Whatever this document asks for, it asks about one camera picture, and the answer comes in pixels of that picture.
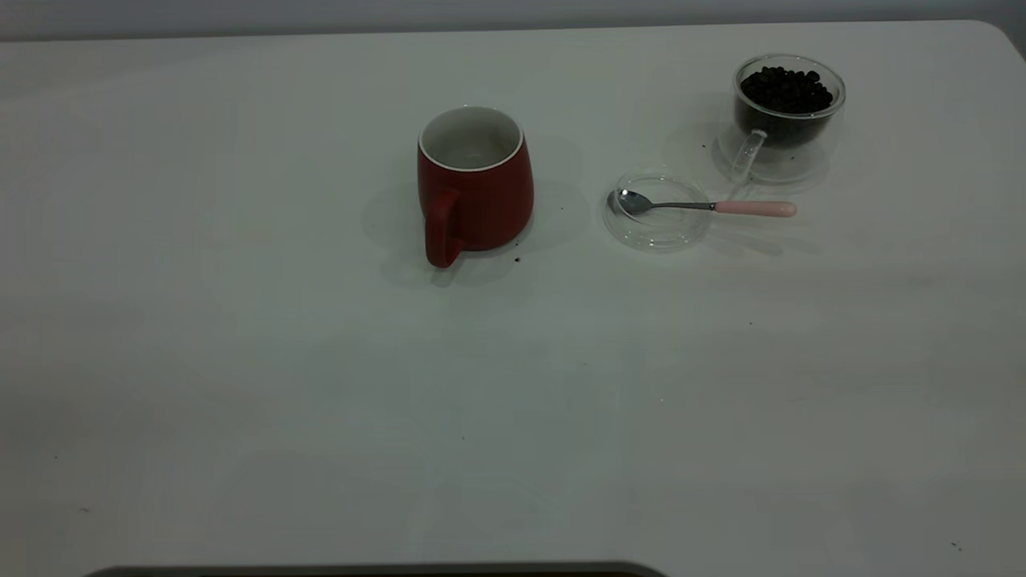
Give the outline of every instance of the white table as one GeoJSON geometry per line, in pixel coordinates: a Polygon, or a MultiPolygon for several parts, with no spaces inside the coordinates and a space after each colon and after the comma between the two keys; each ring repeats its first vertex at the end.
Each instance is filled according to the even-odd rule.
{"type": "Polygon", "coordinates": [[[5,576],[1026,571],[1026,65],[994,28],[27,43],[0,66],[5,576]],[[617,243],[599,199],[638,162],[716,186],[715,115],[766,51],[850,90],[799,217],[617,243]],[[535,221],[438,272],[416,137],[464,103],[524,126],[535,221]]]}

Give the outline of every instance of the metal spoon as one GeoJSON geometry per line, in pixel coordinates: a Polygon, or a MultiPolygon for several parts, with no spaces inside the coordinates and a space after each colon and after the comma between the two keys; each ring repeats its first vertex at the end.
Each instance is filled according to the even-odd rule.
{"type": "Polygon", "coordinates": [[[756,217],[793,217],[798,207],[791,202],[777,200],[726,200],[722,202],[660,202],[653,203],[648,197],[632,190],[623,189],[617,194],[620,206],[628,215],[638,216],[653,208],[694,208],[696,210],[713,210],[729,215],[753,215],[756,217]]]}

